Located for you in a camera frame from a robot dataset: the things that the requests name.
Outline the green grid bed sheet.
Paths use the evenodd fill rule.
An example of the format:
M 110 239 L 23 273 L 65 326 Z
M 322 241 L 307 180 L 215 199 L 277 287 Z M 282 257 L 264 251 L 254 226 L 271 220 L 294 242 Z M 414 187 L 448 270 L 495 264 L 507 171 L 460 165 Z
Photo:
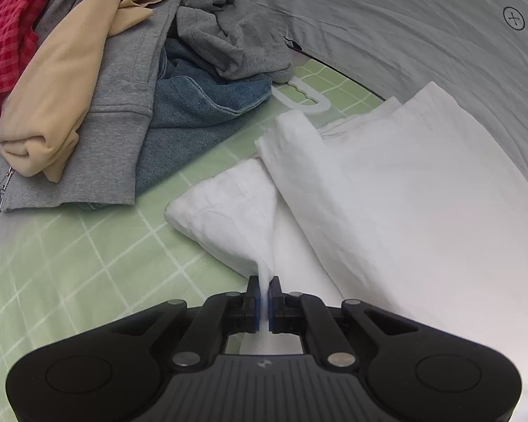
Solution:
M 315 126 L 381 103 L 315 60 L 298 67 L 296 77 L 331 101 L 331 110 L 312 116 Z M 242 276 L 166 224 L 163 213 L 190 186 L 251 156 L 256 139 L 287 109 L 272 97 L 233 137 L 133 206 L 0 212 L 0 421 L 14 417 L 5 378 L 27 352 L 171 298 L 197 306 L 245 288 Z

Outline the white trousers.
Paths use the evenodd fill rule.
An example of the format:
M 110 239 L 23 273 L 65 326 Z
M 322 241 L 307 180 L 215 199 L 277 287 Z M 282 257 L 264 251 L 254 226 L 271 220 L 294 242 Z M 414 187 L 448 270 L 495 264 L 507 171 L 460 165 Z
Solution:
M 494 348 L 521 372 L 528 421 L 528 182 L 438 85 L 323 129 L 282 113 L 254 157 L 164 215 L 263 287 L 278 276 Z

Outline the white plastic hanger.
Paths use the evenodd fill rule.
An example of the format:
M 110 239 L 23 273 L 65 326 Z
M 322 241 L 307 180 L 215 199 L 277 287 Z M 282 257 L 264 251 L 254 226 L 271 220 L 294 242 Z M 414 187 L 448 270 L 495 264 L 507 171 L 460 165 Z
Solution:
M 305 114 L 326 113 L 332 107 L 324 94 L 295 76 L 286 84 L 272 86 L 272 96 L 287 108 Z

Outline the grey zip hoodie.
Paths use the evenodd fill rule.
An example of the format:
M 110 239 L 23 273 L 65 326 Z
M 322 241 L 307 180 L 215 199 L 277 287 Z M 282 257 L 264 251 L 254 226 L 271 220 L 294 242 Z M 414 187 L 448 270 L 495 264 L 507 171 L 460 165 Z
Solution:
M 51 0 L 37 26 L 40 45 L 83 0 Z M 107 39 L 91 105 L 61 180 L 25 177 L 0 152 L 0 211 L 78 204 L 131 205 L 138 155 L 154 109 L 168 38 L 185 43 L 224 79 L 266 74 L 288 81 L 293 57 L 268 13 L 252 0 L 164 0 L 149 19 Z

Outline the beige garment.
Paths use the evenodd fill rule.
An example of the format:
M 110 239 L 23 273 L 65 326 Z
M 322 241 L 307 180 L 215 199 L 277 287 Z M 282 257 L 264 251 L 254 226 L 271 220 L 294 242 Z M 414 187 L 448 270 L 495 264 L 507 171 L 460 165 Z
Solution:
M 25 177 L 61 180 L 91 105 L 107 39 L 164 0 L 83 0 L 36 51 L 1 108 L 0 152 Z

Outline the blue denim jeans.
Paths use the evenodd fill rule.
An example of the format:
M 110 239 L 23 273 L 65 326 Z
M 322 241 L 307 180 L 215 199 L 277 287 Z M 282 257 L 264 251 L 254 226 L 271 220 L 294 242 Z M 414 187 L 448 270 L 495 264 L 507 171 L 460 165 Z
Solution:
M 153 117 L 136 164 L 134 194 L 155 187 L 238 132 L 271 95 L 268 75 L 224 79 L 185 43 L 168 38 Z

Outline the grey carrot print sheet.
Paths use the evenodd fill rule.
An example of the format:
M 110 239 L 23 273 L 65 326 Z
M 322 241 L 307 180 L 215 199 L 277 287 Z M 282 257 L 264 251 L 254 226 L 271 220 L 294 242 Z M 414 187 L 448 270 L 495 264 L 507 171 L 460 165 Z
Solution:
M 528 0 L 253 0 L 297 50 L 383 98 L 434 82 L 528 180 Z

